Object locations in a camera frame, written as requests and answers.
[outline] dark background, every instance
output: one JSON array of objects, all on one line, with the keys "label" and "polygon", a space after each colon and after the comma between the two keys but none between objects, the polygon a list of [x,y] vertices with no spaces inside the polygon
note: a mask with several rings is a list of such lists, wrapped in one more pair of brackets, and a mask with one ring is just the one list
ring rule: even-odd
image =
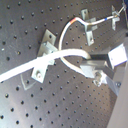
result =
[{"label": "dark background", "polygon": [[[37,57],[44,32],[57,36],[73,17],[81,17],[87,8],[90,18],[110,16],[112,5],[121,0],[1,0],[0,1],[0,74]],[[121,43],[125,36],[125,14],[116,31],[111,20],[93,32],[95,44],[87,46],[84,26],[76,22],[68,29],[63,48],[101,51]],[[79,66],[81,57],[66,57]],[[96,87],[93,79],[72,71],[59,59],[49,66],[44,83],[38,83],[27,71],[0,83],[0,128],[105,128],[116,96],[108,85]],[[27,91],[23,85],[33,87]]]}]

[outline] silver bracket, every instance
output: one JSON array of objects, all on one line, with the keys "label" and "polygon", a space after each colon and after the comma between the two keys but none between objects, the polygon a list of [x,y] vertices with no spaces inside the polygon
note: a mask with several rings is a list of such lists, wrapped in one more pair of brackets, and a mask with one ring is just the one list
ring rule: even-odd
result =
[{"label": "silver bracket", "polygon": [[[92,22],[96,21],[96,18],[89,19],[89,14],[88,14],[87,9],[82,10],[81,14],[82,14],[83,20],[86,22],[92,23]],[[96,29],[97,29],[97,25],[95,25],[95,26],[85,25],[85,32],[86,32],[88,46],[90,46],[94,43],[92,31],[94,31]]]},{"label": "silver bracket", "polygon": [[[56,36],[53,35],[49,30],[46,30],[41,46],[39,48],[37,58],[57,51],[58,49],[54,47],[55,41]],[[54,63],[55,61],[52,60],[36,65],[33,69],[31,77],[37,80],[38,82],[43,83],[48,65],[54,65]]]},{"label": "silver bracket", "polygon": [[127,58],[127,41],[115,48],[90,53],[90,60],[83,60],[80,67],[84,75],[92,78],[96,86],[108,84],[118,96],[122,84]]},{"label": "silver bracket", "polygon": [[116,30],[116,22],[120,21],[120,18],[119,18],[119,13],[117,11],[115,11],[115,8],[112,6],[112,15],[115,16],[113,19],[112,19],[112,29],[115,31]]}]

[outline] white cable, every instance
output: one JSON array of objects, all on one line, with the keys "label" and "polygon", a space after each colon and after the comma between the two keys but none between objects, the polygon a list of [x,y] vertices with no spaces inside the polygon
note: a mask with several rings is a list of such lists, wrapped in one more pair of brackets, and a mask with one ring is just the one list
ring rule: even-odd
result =
[{"label": "white cable", "polygon": [[[83,25],[95,25],[95,24],[99,24],[99,23],[104,22],[105,20],[107,20],[107,19],[105,18],[105,19],[102,19],[102,20],[99,20],[99,21],[96,21],[96,22],[93,22],[93,23],[87,23],[87,22],[83,21],[82,19],[80,19],[79,17],[76,17],[75,19],[76,19],[76,21],[79,21],[79,22],[80,22],[81,24],[83,24]],[[63,38],[64,38],[64,35],[65,35],[65,33],[66,33],[66,31],[67,31],[67,29],[69,28],[70,25],[71,25],[71,23],[68,22],[68,23],[66,24],[64,30],[62,31],[62,34],[61,34],[60,40],[59,40],[59,47],[58,47],[59,50],[62,50]],[[71,68],[72,70],[74,70],[74,71],[76,71],[76,72],[78,72],[78,73],[84,75],[84,73],[83,73],[83,71],[81,70],[81,68],[79,68],[79,67],[77,67],[77,66],[71,64],[71,63],[68,62],[65,58],[61,57],[61,61],[62,61],[66,66],[68,66],[69,68]]]},{"label": "white cable", "polygon": [[[70,22],[67,23],[67,25],[65,26],[65,28],[64,28],[64,30],[63,30],[61,36],[60,36],[59,48],[58,48],[59,50],[62,49],[63,37],[64,37],[64,35],[65,35],[65,33],[66,33],[66,31],[67,31],[67,29],[68,29],[68,27],[69,27],[70,25],[71,25]],[[69,68],[71,68],[72,70],[74,70],[74,71],[76,71],[76,72],[78,72],[78,73],[84,75],[84,73],[83,73],[83,71],[82,71],[81,68],[79,68],[79,67],[77,67],[77,66],[71,64],[71,63],[68,62],[65,58],[61,57],[61,61],[62,61],[66,66],[68,66]]]},{"label": "white cable", "polygon": [[124,6],[120,9],[119,14],[123,11],[123,9],[124,9]]},{"label": "white cable", "polygon": [[54,60],[63,56],[82,56],[85,59],[89,59],[90,55],[81,49],[66,49],[57,51],[48,55],[45,55],[43,57],[39,57],[37,59],[34,59],[32,61],[29,61],[28,63],[25,63],[23,65],[20,65],[14,69],[11,69],[3,74],[0,75],[0,82],[5,81],[13,76],[16,76],[20,73],[23,73],[29,69],[32,69],[33,67],[37,65],[43,65],[45,62],[49,62],[50,60]]}]

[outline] bolt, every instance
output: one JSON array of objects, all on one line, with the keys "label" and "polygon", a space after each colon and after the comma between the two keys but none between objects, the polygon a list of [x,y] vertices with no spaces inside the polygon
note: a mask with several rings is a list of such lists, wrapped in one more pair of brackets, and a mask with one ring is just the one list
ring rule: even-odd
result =
[{"label": "bolt", "polygon": [[37,77],[38,79],[40,79],[40,78],[41,78],[41,73],[40,73],[40,72],[37,72],[36,77]]},{"label": "bolt", "polygon": [[93,83],[94,83],[97,87],[100,87],[100,85],[101,85],[97,80],[93,80]]}]

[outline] screw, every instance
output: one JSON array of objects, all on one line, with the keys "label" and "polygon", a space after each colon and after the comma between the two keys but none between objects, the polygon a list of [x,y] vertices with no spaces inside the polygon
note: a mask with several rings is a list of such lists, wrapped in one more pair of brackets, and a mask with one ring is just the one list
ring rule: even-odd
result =
[{"label": "screw", "polygon": [[40,78],[41,78],[41,73],[40,73],[40,72],[37,72],[36,77],[37,77],[38,79],[40,79]]},{"label": "screw", "polygon": [[44,46],[46,46],[47,44],[46,43],[43,43],[44,44]]},{"label": "screw", "polygon": [[93,80],[93,83],[97,86],[97,87],[100,87],[101,83],[101,77],[102,75],[100,74],[100,72],[96,72],[95,73],[95,80]]}]

